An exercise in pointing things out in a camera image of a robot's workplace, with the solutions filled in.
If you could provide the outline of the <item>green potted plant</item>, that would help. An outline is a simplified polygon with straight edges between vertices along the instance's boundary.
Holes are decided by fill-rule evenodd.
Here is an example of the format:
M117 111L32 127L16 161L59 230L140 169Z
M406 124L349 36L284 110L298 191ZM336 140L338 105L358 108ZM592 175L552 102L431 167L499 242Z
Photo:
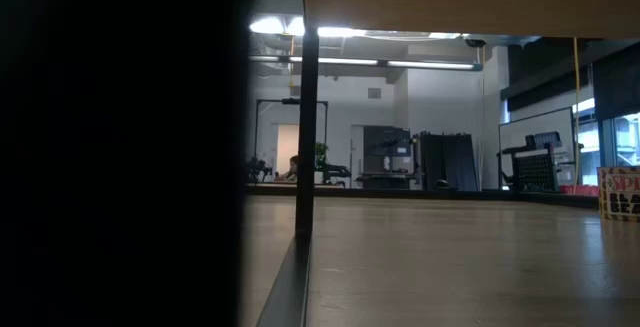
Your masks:
M315 143L315 171L321 174L322 184L327 184L330 181L327 151L328 146L325 143Z

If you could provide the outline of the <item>person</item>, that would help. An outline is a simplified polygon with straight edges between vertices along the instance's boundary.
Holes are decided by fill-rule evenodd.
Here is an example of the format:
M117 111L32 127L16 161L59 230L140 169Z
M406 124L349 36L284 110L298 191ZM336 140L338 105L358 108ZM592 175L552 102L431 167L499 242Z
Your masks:
M298 179L299 157L297 155L292 156L289 159L289 169L282 175L275 177L275 181L293 183Z

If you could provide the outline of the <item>dark workbench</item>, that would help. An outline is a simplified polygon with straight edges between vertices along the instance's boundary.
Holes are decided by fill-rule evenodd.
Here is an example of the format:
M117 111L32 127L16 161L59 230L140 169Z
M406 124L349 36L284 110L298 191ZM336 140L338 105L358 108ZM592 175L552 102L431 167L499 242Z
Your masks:
M409 190L415 180L413 174L400 172L363 172L356 179L363 189L372 190Z

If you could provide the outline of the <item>ceiling light panel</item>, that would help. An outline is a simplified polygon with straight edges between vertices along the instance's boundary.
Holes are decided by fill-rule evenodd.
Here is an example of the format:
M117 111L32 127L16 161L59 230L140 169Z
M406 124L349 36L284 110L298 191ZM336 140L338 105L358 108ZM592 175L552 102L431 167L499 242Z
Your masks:
M320 37L352 38L362 37L384 41L423 42L430 40L452 40L468 37L468 34L455 32L403 32L362 30L343 27L321 27L318 29Z

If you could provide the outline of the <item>black curtain panels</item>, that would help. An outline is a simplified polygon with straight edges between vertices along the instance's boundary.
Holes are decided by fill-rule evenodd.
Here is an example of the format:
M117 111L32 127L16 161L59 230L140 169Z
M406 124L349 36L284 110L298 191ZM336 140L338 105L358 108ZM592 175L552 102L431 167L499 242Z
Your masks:
M424 190L435 191L434 182L444 179L455 187L454 191L479 191L470 134L421 132L418 140Z

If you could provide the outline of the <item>round ceiling light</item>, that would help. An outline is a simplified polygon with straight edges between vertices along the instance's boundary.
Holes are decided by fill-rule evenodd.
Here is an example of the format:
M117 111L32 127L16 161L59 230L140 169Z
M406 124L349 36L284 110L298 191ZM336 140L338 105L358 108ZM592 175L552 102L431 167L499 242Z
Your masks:
M249 29L258 34L278 34L285 36L303 36L306 32L301 16L264 15L258 16Z

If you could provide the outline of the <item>long ceiling light strip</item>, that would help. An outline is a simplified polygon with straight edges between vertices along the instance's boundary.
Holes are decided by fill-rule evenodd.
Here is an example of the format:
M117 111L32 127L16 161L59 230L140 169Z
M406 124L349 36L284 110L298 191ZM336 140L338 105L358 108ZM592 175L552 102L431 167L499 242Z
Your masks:
M251 62L260 63L287 63L301 64L303 58L301 56L287 55L250 55ZM319 57L319 64L341 65L341 66L362 66L362 67L386 67L386 68L407 68L407 69L425 69L425 70L454 70L454 71L481 71L482 64L477 63L455 63L455 62L434 62L434 61L408 61L408 60L374 60L374 59L355 59L355 58L335 58L335 57Z

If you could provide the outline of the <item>orange and white can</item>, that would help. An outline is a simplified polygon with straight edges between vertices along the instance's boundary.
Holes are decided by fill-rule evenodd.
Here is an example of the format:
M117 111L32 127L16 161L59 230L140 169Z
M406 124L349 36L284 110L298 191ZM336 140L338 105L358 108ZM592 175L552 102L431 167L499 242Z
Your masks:
M249 0L0 0L0 327L238 327Z

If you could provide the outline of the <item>whiteboard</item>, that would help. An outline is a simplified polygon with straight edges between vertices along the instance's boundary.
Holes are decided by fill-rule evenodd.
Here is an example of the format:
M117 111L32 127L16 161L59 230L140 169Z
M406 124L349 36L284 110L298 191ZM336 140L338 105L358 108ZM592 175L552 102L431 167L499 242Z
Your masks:
M499 126L499 150L523 145L526 135L557 131L564 146L568 148L570 157L573 158L575 156L574 127L574 116L569 107L504 123Z

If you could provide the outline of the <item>black pegboard cart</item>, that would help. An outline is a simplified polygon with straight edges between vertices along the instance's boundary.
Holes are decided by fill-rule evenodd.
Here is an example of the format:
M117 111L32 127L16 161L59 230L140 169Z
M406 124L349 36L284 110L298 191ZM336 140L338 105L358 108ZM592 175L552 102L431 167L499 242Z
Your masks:
M514 192L559 193L581 181L578 158L570 157L557 131L526 135L523 145L501 148L496 157L499 185Z

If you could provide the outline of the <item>red storage bins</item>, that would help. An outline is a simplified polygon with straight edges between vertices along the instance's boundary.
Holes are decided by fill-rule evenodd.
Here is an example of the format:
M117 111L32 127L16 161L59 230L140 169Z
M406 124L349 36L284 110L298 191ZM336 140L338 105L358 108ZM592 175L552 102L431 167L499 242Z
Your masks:
M599 188L594 185L561 185L560 192L566 195L599 196Z

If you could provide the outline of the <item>yellow patterned black beans can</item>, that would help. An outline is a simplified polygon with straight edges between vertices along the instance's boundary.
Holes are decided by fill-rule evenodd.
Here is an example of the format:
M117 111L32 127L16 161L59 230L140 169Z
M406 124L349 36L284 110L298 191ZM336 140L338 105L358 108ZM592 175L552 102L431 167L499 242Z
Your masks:
M640 166L598 169L602 219L640 223Z

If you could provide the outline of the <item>dark wall monitor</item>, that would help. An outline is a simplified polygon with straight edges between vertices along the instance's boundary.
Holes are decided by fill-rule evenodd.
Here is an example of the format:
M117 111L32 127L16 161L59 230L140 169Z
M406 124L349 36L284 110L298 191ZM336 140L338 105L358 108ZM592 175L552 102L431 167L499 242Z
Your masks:
M366 156L410 157L412 139L408 129L365 126L363 147Z

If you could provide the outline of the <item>distant black gantry frame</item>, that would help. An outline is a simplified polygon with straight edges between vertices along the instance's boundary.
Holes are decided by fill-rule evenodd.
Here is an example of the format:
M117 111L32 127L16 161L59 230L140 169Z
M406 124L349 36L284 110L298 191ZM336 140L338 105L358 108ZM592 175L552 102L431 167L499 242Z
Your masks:
M253 112L249 156L262 159L273 168L273 174L266 177L266 181L271 182L280 175L276 171L277 128L280 124L299 126L300 100L258 98Z

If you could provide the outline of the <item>black aluminium table frame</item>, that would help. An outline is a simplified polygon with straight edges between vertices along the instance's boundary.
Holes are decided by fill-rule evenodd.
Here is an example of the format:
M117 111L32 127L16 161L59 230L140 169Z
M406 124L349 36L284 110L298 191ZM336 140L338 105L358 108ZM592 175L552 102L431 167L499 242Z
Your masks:
M326 186L316 186L315 197L328 198L365 198L365 199L410 199L410 200L473 200L473 201L501 201L526 202L545 205L566 206L585 210L598 210L597 196L565 195L554 193L512 193L508 191L422 191L422 190L369 190L345 189Z

